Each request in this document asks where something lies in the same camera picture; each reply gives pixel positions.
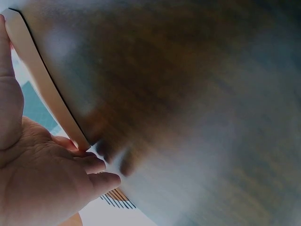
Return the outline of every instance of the finger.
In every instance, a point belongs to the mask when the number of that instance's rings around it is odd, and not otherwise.
[[[10,40],[5,29],[5,19],[0,15],[0,77],[13,77],[14,68],[11,60]]]
[[[24,99],[14,77],[10,44],[0,15],[0,150],[17,142],[22,134]]]
[[[74,145],[74,143],[66,138],[66,137],[61,137],[61,136],[52,136],[52,140],[57,144],[60,145],[64,148],[66,148],[67,150],[71,151],[71,152],[76,152],[78,151],[77,147]]]
[[[104,161],[93,156],[74,157],[74,160],[84,168],[87,174],[98,173],[106,169]]]
[[[89,174],[88,176],[95,191],[93,199],[119,187],[121,184],[120,177],[113,173],[104,172],[99,174]]]

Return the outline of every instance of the striped object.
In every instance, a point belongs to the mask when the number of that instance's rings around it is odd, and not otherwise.
[[[100,198],[106,200],[113,207],[129,210],[136,209],[136,206],[118,188],[100,196]]]

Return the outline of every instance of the skin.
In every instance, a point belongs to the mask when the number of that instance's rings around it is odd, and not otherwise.
[[[23,117],[24,99],[0,15],[0,225],[57,225],[118,187],[105,163]]]

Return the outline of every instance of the beige edge banding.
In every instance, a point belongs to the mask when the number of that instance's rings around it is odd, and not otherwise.
[[[43,99],[48,110],[62,126],[70,139],[80,151],[86,151],[90,144],[76,124],[68,108],[63,102],[47,69],[34,45],[22,16],[10,9],[2,12],[6,20],[6,30],[18,56],[28,68],[36,91]]]

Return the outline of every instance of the wood grain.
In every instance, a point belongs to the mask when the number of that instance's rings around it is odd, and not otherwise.
[[[300,1],[14,1],[148,217],[300,225]]]

